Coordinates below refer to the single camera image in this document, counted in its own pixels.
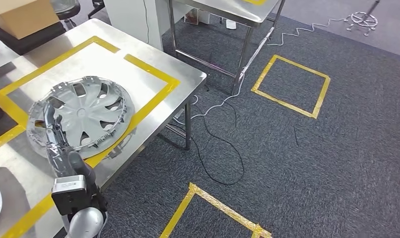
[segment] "table leg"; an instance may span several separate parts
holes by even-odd
[[[184,106],[186,116],[186,149],[189,150],[191,146],[191,100]]]
[[[280,1],[280,5],[279,5],[279,8],[277,9],[277,13],[276,13],[276,18],[274,19],[274,22],[273,22],[273,27],[276,27],[277,21],[279,21],[280,13],[282,12],[283,5],[285,5],[285,1],[286,0]]]
[[[175,36],[175,20],[174,20],[174,8],[172,6],[172,0],[168,0],[168,14],[169,14],[169,23],[171,25],[171,37],[172,37],[172,52],[174,57],[177,57],[177,39]]]
[[[241,51],[241,58],[238,63],[238,71],[234,78],[234,84],[232,86],[232,95],[235,95],[238,93],[242,69],[245,66],[245,59],[246,59],[245,53],[247,52],[248,45],[250,44],[252,35],[253,35],[253,29],[251,27],[248,27],[247,34],[246,34],[245,40],[244,40],[244,46],[242,47],[242,51]]]

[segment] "gray carpet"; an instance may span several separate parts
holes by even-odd
[[[304,27],[282,18],[272,42],[280,40],[281,29],[298,26]],[[253,47],[266,30],[256,32]],[[179,23],[177,31],[182,49],[235,69],[243,27]],[[169,34],[164,48],[169,52]],[[250,91],[274,54],[331,77],[317,119]],[[207,87],[198,93],[202,111],[227,97],[228,77],[180,59],[208,73]],[[273,67],[260,89],[311,111],[321,79],[283,62]],[[182,145],[182,139],[163,131],[107,188],[110,221],[104,237],[158,237],[193,182],[274,238],[400,238],[400,56],[323,30],[304,32],[286,38],[283,47],[265,47],[241,95],[229,102],[236,121],[230,106],[210,111],[205,120],[240,151],[242,180],[233,186],[213,182],[195,148],[174,148],[168,140]],[[239,178],[236,152],[208,135],[202,119],[193,122],[208,171],[224,182]],[[195,196],[170,237],[250,235]]]

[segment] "white wall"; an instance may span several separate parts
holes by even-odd
[[[145,4],[149,37],[143,0],[105,0],[111,24],[115,28],[146,43],[149,41],[151,46],[162,50],[161,35],[170,27],[168,0],[145,0]],[[174,2],[175,20],[178,21],[190,9],[191,7]]]

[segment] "electrical wire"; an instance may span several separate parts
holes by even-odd
[[[143,0],[144,5],[144,17],[146,18],[146,26],[147,26],[147,44],[149,44],[149,23],[147,22],[147,7],[146,7],[146,0]]]
[[[202,113],[201,109],[200,109],[197,105],[196,105],[195,107]],[[239,160],[240,160],[240,162],[241,162],[242,174],[241,174],[241,176],[240,176],[238,179],[236,179],[234,182],[229,182],[229,183],[228,183],[228,182],[222,182],[222,181],[219,181],[217,178],[214,178],[214,177],[209,173],[209,171],[207,171],[206,166],[204,165],[203,158],[201,157],[201,152],[200,152],[199,145],[197,144],[197,142],[196,142],[196,140],[194,139],[194,137],[191,136],[191,140],[193,141],[194,145],[196,146],[197,155],[198,155],[198,157],[199,157],[199,159],[200,159],[200,162],[201,162],[201,165],[203,166],[204,171],[206,172],[207,176],[209,176],[209,178],[210,178],[211,180],[213,180],[213,181],[215,181],[215,182],[217,182],[217,183],[219,183],[219,184],[226,185],[226,186],[230,186],[230,185],[237,184],[237,183],[244,177],[244,174],[245,174],[244,161],[243,161],[243,159],[242,159],[242,156],[241,156],[240,152],[238,151],[238,149],[237,149],[231,142],[229,142],[229,141],[227,141],[227,140],[225,140],[225,139],[222,139],[221,137],[219,137],[219,136],[214,135],[213,133],[211,133],[210,130],[209,130],[209,128],[207,127],[206,119],[205,119],[204,117],[203,117],[203,122],[204,122],[204,127],[206,128],[206,131],[207,131],[207,133],[208,133],[209,135],[211,135],[212,137],[214,137],[214,138],[216,138],[216,139],[219,139],[219,140],[221,140],[221,141],[223,141],[223,142],[229,144],[232,148],[234,148],[234,150],[237,152],[238,157],[239,157]],[[185,131],[185,130],[184,130],[182,127],[180,127],[179,125],[174,125],[174,124],[170,124],[170,125],[175,126],[175,127],[178,127],[178,128],[181,129],[182,131]]]
[[[225,100],[223,100],[223,102],[222,102],[221,104],[219,104],[219,105],[215,105],[215,106],[210,107],[209,109],[207,109],[206,113],[204,113],[204,114],[197,114],[197,115],[192,116],[191,119],[194,119],[194,118],[196,118],[196,117],[204,117],[204,116],[206,116],[206,115],[210,112],[210,110],[212,110],[213,108],[222,107],[222,106],[225,104],[226,101],[228,101],[228,100],[231,99],[231,98],[237,97],[237,96],[241,93],[241,87],[242,87],[242,84],[243,84],[243,82],[244,82],[244,77],[245,77],[245,74],[242,74],[242,79],[241,79],[241,83],[240,83],[240,86],[239,86],[239,89],[238,89],[238,93],[237,93],[237,94],[227,97],[227,98],[226,98]],[[176,119],[176,118],[173,118],[173,119],[174,119],[174,121],[175,121],[176,123],[181,124],[181,125],[185,125],[184,123],[180,122],[178,119]]]
[[[194,97],[196,98],[196,101],[194,103],[191,103],[191,105],[195,105],[199,101],[199,97],[197,97],[197,95],[194,95]]]
[[[315,26],[323,26],[323,27],[329,27],[330,26],[330,22],[331,21],[344,21],[346,20],[346,18],[342,18],[342,19],[329,19],[327,22],[327,25],[323,25],[323,24],[318,24],[318,23],[313,23],[311,24],[312,29],[306,29],[306,28],[300,28],[297,27],[296,30],[296,34],[290,34],[290,33],[282,33],[282,43],[281,44],[267,44],[268,46],[283,46],[285,44],[285,41],[283,39],[283,36],[294,36],[294,37],[298,37],[299,36],[299,30],[303,30],[303,31],[309,31],[309,32],[314,32],[316,30]]]
[[[102,230],[104,229],[105,225],[107,224],[107,221],[108,221],[108,212],[105,212],[105,222],[102,225],[101,230],[99,231],[97,238],[101,238]]]

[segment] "yellow tape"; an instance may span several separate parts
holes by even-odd
[[[24,131],[25,128],[20,125],[13,127],[12,129],[0,136],[0,147],[15,138],[16,136],[20,135]]]
[[[297,107],[297,106],[294,106],[294,105],[292,105],[292,104],[289,104],[289,103],[287,103],[287,102],[284,102],[284,101],[282,101],[282,100],[280,100],[280,99],[278,99],[278,98],[276,98],[276,97],[273,97],[273,96],[271,96],[271,95],[269,95],[269,94],[267,94],[267,93],[262,92],[262,91],[259,90],[260,84],[263,82],[263,80],[264,80],[264,78],[266,77],[268,71],[269,71],[270,68],[273,66],[274,62],[276,62],[277,59],[282,60],[282,61],[284,61],[284,62],[286,62],[286,63],[289,63],[289,64],[291,64],[291,65],[294,65],[294,66],[296,66],[296,67],[298,67],[298,68],[301,68],[301,69],[303,69],[303,70],[306,70],[306,71],[308,71],[308,72],[311,72],[311,73],[313,73],[313,74],[316,74],[316,75],[318,75],[318,76],[324,78],[324,83],[323,83],[323,86],[322,86],[320,95],[319,95],[319,97],[318,97],[318,99],[317,99],[317,103],[316,103],[316,105],[314,106],[314,109],[313,109],[313,112],[312,112],[312,113],[307,112],[306,110],[303,110],[303,109],[301,109],[301,108],[299,108],[299,107]],[[259,78],[257,79],[257,81],[256,81],[256,83],[254,84],[254,86],[251,88],[251,91],[253,91],[253,92],[255,92],[256,94],[258,94],[258,95],[260,95],[260,96],[263,96],[263,97],[265,97],[265,98],[267,98],[267,99],[269,99],[269,100],[272,100],[272,101],[274,101],[274,102],[277,102],[277,103],[279,103],[279,104],[281,104],[281,105],[283,105],[283,106],[285,106],[285,107],[287,107],[287,108],[289,108],[289,109],[292,109],[292,110],[294,110],[294,111],[296,111],[296,112],[299,112],[299,113],[301,113],[301,114],[303,114],[303,115],[306,115],[307,117],[311,117],[311,118],[317,119],[317,117],[318,117],[318,115],[319,115],[319,113],[320,113],[320,108],[321,108],[321,106],[322,106],[322,104],[323,104],[324,97],[326,96],[326,93],[327,93],[327,89],[328,89],[328,87],[329,87],[329,84],[330,84],[330,77],[328,77],[327,75],[325,75],[325,74],[323,74],[323,73],[320,73],[320,72],[318,72],[318,71],[315,71],[315,70],[313,70],[313,69],[310,69],[310,68],[308,68],[308,67],[305,67],[305,66],[303,66],[303,65],[301,65],[301,64],[298,64],[298,63],[296,63],[296,62],[293,62],[293,61],[291,61],[291,60],[288,60],[288,59],[286,59],[286,58],[283,58],[283,57],[281,57],[281,56],[274,55],[274,56],[270,59],[270,61],[269,61],[268,64],[266,65],[266,67],[263,69],[263,72],[261,73],[261,75],[260,75]]]
[[[23,111],[8,96],[0,93],[0,108],[6,112],[16,123],[22,127],[26,127],[28,114]]]
[[[192,183],[190,183],[190,189],[188,190],[187,195],[184,197],[183,201],[177,208],[177,211],[172,216],[171,220],[169,221],[168,225],[166,225],[165,229],[163,230],[161,236],[159,238],[168,238],[171,234],[172,230],[178,223],[179,219],[183,215],[184,211],[186,210],[188,204],[191,202],[191,199],[194,197],[196,193],[195,190],[192,188]]]
[[[255,4],[255,5],[262,5],[263,3],[265,3],[267,0],[244,0],[247,1],[249,3]]]
[[[191,199],[195,194],[206,200],[208,203],[212,204],[214,207],[216,207],[217,209],[219,209],[220,211],[222,211],[223,213],[225,213],[226,215],[228,215],[229,217],[231,217],[244,227],[248,228],[250,231],[252,231],[253,232],[253,235],[251,236],[252,238],[259,238],[259,237],[271,238],[270,232],[261,228],[260,225],[250,222],[245,217],[241,216],[240,214],[232,210],[230,207],[226,206],[216,198],[212,197],[210,194],[203,191],[193,183],[190,183],[187,195],[184,197],[180,206],[178,206],[177,211],[174,213],[168,225],[165,227],[160,238],[169,237],[172,230],[178,223],[179,219],[183,215],[185,209],[187,208],[188,204],[190,203]]]
[[[9,142],[11,139],[15,138],[18,134],[22,133],[26,128],[26,123],[28,120],[28,115],[25,113],[18,105],[16,105],[7,94],[13,92],[21,85],[29,82],[33,78],[41,75],[45,71],[59,64],[60,62],[66,60],[71,57],[78,51],[87,47],[92,43],[97,43],[100,46],[103,46],[107,50],[112,53],[116,53],[119,48],[111,45],[110,43],[100,39],[99,37],[91,37],[80,45],[72,48],[68,52],[62,54],[61,56],[55,58],[54,60],[48,62],[44,66],[35,70],[34,72],[24,76],[16,82],[11,83],[5,88],[0,90],[0,107],[9,114],[17,123],[18,126],[14,127],[10,131],[6,132],[3,136],[0,137],[0,146]],[[154,68],[153,66],[131,56],[125,56],[125,60],[133,63],[134,65],[140,67],[144,71],[158,77],[159,79],[167,82],[167,85],[159,91],[143,108],[141,108],[138,112],[136,112],[132,120],[129,124],[129,127],[125,131],[125,133],[108,149],[103,152],[90,157],[86,160],[86,162],[95,167],[98,165],[160,102],[162,102],[170,92],[172,92],[180,83],[177,79],[161,72],[160,70]],[[18,238],[22,236],[25,232],[27,232],[48,210],[52,208],[54,202],[52,201],[51,194],[48,194],[44,199],[42,199],[35,207],[29,210],[19,221],[14,224],[10,229],[1,237],[1,238]]]
[[[54,201],[50,193],[23,215],[23,217],[21,217],[1,238],[21,237],[35,224],[35,218],[42,217],[52,206],[54,206]]]

